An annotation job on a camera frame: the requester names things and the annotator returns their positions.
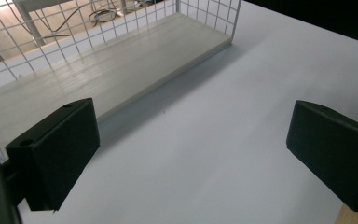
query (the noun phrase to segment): white tabletop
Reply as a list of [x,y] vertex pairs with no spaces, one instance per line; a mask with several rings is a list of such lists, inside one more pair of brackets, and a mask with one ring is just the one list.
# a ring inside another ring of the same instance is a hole
[[358,121],[358,41],[243,2],[232,46],[100,125],[59,212],[27,223],[334,223],[342,202],[286,149],[296,100]]

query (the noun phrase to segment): screw hole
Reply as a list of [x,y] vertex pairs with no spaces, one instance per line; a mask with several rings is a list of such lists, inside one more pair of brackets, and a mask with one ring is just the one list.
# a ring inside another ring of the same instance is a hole
[[31,145],[33,143],[33,141],[34,140],[32,140],[32,139],[24,140],[24,141],[20,142],[20,146],[22,146],[22,147],[29,146],[29,145]]

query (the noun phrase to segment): table surface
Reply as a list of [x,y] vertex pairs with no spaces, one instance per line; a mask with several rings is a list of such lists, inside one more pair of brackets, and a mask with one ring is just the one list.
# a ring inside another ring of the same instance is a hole
[[296,100],[358,121],[358,41],[243,2],[233,44],[100,124],[60,211],[26,223],[334,223],[288,149]]

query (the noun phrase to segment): wooden edge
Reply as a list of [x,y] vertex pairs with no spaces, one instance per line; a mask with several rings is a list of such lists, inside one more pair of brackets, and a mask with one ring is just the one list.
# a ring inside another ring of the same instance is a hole
[[339,211],[335,224],[358,224],[358,213],[353,212],[344,204]]

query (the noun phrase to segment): wooden plank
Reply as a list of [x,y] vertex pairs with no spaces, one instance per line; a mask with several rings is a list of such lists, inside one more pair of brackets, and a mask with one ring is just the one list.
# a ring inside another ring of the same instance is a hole
[[358,213],[344,204],[339,211],[336,224],[358,224]]
[[230,42],[176,13],[7,84],[0,88],[0,148],[75,100],[92,97],[103,120]]

